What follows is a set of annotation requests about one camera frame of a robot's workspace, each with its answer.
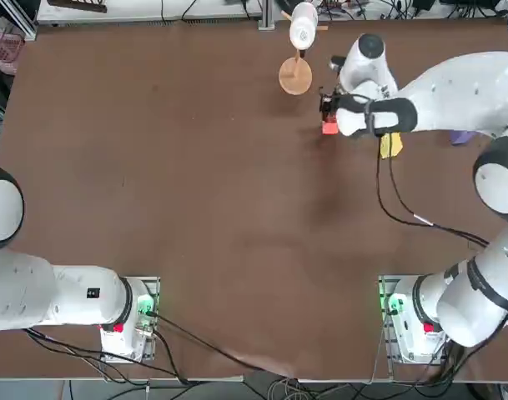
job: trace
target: purple object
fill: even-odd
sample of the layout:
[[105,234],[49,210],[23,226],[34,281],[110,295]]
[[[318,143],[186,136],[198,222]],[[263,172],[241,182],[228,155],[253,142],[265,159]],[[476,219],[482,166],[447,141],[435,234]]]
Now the purple object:
[[477,133],[474,131],[450,131],[450,143],[453,145],[467,143]]

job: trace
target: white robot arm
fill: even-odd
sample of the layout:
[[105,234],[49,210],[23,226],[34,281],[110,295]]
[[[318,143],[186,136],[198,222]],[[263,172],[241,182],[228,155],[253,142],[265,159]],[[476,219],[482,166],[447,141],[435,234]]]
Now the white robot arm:
[[[337,66],[340,85],[323,96],[321,109],[336,115],[345,136],[436,129],[492,136],[475,161],[473,179],[484,204],[508,221],[508,52],[449,59],[396,92],[385,45],[371,36],[360,37]],[[381,62],[362,51],[364,38],[381,50],[375,52],[382,53]],[[390,310],[408,363],[429,356],[445,337],[466,347],[484,341],[508,313],[508,228],[471,260],[442,273],[402,278]]]
[[0,168],[0,331],[99,325],[105,352],[140,361],[151,321],[143,312],[154,306],[144,283],[103,267],[54,266],[2,249],[18,233],[23,217],[22,191]]

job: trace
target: brown tabletop surface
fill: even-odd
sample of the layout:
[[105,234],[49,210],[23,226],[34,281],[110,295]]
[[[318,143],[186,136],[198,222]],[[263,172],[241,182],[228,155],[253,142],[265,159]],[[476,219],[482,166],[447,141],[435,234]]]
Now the brown tabletop surface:
[[[42,31],[25,47],[0,145],[0,165],[27,202],[12,248],[51,263],[160,276],[161,313],[262,368],[369,379],[378,275],[442,271],[475,249],[382,213],[374,139],[319,134],[317,88],[335,83],[329,58],[345,55],[361,33],[385,40],[401,87],[447,58],[508,50],[497,21],[339,23],[318,33],[306,54],[313,85],[292,97],[278,84],[280,64],[294,54],[286,24],[275,32],[253,22]],[[406,202],[492,239],[505,224],[471,179],[486,139],[453,147],[447,132],[422,132],[403,140],[393,168]],[[381,179],[387,206],[401,212]],[[95,327],[46,332],[99,348]],[[189,377],[245,372],[163,332]],[[159,345],[154,363],[168,366]],[[388,377],[386,365],[382,349],[376,377]],[[395,377],[414,372],[398,368]],[[0,332],[0,377],[96,376],[22,332]],[[508,380],[508,328],[465,377]]]

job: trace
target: pink basket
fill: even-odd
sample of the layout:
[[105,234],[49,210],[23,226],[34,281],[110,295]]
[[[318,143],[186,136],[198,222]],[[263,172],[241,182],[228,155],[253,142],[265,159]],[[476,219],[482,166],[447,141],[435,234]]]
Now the pink basket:
[[9,75],[17,72],[18,54],[22,49],[23,39],[18,35],[0,32],[0,70]]

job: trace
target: yellow object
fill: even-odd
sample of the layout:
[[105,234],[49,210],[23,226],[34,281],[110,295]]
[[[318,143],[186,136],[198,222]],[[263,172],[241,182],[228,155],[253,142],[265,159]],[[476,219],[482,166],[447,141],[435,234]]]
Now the yellow object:
[[380,154],[382,158],[396,157],[402,151],[402,138],[399,132],[388,133],[381,137]]

